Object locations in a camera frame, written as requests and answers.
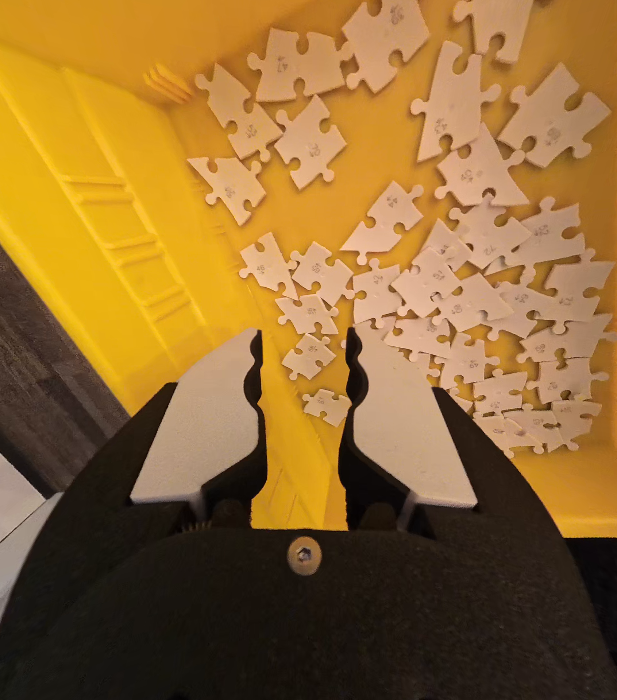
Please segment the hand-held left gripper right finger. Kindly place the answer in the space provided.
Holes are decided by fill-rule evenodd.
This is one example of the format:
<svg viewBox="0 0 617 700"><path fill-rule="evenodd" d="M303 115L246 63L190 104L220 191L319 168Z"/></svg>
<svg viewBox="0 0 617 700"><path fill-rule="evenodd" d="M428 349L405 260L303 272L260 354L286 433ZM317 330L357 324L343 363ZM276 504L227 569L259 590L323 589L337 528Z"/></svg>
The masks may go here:
<svg viewBox="0 0 617 700"><path fill-rule="evenodd" d="M417 365L366 327L348 330L351 406L340 443L346 493L368 507L472 509L477 497L436 400Z"/></svg>

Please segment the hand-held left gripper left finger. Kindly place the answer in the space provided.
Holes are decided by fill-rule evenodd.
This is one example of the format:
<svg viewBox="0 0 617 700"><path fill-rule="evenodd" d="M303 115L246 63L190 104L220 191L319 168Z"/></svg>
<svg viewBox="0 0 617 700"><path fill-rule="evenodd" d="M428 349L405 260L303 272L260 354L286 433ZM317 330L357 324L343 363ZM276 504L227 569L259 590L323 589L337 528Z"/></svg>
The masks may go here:
<svg viewBox="0 0 617 700"><path fill-rule="evenodd" d="M251 508L268 477L262 364L262 333L248 328L181 376L130 493L133 504Z"/></svg>

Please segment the yellow plastic bin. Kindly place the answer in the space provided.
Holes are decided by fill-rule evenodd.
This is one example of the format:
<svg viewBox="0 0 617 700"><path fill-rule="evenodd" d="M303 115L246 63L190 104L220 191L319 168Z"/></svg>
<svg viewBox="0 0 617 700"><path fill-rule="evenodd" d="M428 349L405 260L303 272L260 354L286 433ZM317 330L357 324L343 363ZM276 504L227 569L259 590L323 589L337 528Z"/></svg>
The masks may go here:
<svg viewBox="0 0 617 700"><path fill-rule="evenodd" d="M429 29L426 42L407 59L394 48L386 58L392 80L372 92L366 80L321 92L329 117L318 125L325 136L336 127L346 147L328 164L331 183L317 174L300 190L292 175L298 155L284 163L274 141L251 136L251 153L237 156L252 176L251 192L264 190L258 205L243 200L243 224L224 200L205 202L212 187L189 158L217 162L236 157L229 136L237 123L222 126L208 107L208 93L196 74L212 79L218 64L250 96L245 106L274 121L278 111L295 120L312 96L297 80L295 98L261 103L255 97L261 69L247 64L250 53L263 61L269 31L298 32L299 49L308 32L333 37L334 49L347 41L342 26L360 1L0 1L0 244L67 330L113 394L130 412L143 406L165 382L179 377L208 351L247 327L263 330L263 399L269 446L269 482L253 504L254 524L263 529L320 527L345 529L340 514L337 453L341 428L329 428L303 413L300 395L326 387L343 392L348 370L340 340L353 321L353 304L341 297L331 334L336 358L316 378L289 378L281 366L299 339L291 321L278 324L279 291L243 280L240 250L272 232L287 258L312 243L331 251L356 275L359 249L339 252L358 225L381 225L368 213L395 181L407 192L422 186L407 209L421 219L409 230L397 223L389 251L368 249L376 271L410 269L438 221L453 232L467 225L471 206L445 190L453 183L437 165L443 151L416 162L425 115L413 116L412 99L429 94L446 40L462 48L454 61L459 77L481 59L481 90L499 84L502 93L481 104L490 154L509 160L514 151L497 135L516 114L509 95L517 85L537 94L559 63L579 87L563 102L578 110L594 93L612 110L584 135L591 153L576 159L562 151L548 167L529 160L509 163L510 180L526 197L507 205L494 225L513 231L541 214L554 240L595 251L555 253L533 263L530 292L582 293L597 301L595 315L614 313L617 330L617 1L534 1L521 54L514 64L495 56L503 35L494 35L487 54L474 52L473 18L455 22L454 1L419 1ZM531 481L567 538L617 538L617 345L599 340L588 360L594 379L589 403L601 412L581 413L582 428L571 450L516 442L514 463Z"/></svg>

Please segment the heap of white puzzle pieces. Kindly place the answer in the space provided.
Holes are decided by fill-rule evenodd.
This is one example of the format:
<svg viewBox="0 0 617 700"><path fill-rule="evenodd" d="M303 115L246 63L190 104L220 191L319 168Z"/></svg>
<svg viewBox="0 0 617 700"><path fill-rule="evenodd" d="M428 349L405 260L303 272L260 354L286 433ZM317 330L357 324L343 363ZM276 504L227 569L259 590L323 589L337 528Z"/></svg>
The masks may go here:
<svg viewBox="0 0 617 700"><path fill-rule="evenodd" d="M311 354L323 349L315 326L336 334L334 307L350 300L357 329L388 330L384 343L406 351L425 377L436 377L510 458L522 447L536 454L578 450L577 438L601 410L591 399L592 382L608 378L591 372L591 357L602 339L617 339L606 331L612 315L596 313L597 298L585 295L602 290L614 263L593 260L582 234L564 235L580 226L579 205L556 208L546 197L522 221L508 212L529 203L511 167L525 161L544 169L567 150L588 155L584 136L610 114L608 106L587 92L567 109L579 86L559 63L535 91L523 85L509 91L517 110L498 135L482 119L483 105L502 91L481 83L489 45L500 38L493 61L514 66L534 5L457 1L452 22L470 19L472 52L456 71L464 47L443 40L427 95L410 103L412 117L422 117L415 162L439 159L444 182L434 197L451 195L459 204L448 212L454 229L437 219L404 268L381 266L379 257L401 240L397 228L408 232L424 216L415 202L423 186L391 181L366 213L373 225L360 221L339 249L313 241L286 259L267 232L240 252L240 277L253 276L277 294L279 323L290 322L308 342L303 354L291 351L283 361L293 380L312 379L325 365ZM418 1L383 1L377 15L364 3L342 32L340 48L330 36L308 32L302 52L296 32L271 28L265 55L247 56L261 74L254 94L218 63L211 78L195 76L220 126L234 124L228 140L236 157L216 160L212 170L207 158L189 163L212 187L207 203L222 200L239 225L251 215L245 204L257 206L265 196L260 163L243 160L257 153L268 162L272 146L284 163L299 162L290 173L299 190L318 177L330 182L331 161L346 140L335 125L322 130L330 114L321 96L361 82L379 93L397 73L392 54L408 60L429 36Z"/></svg>

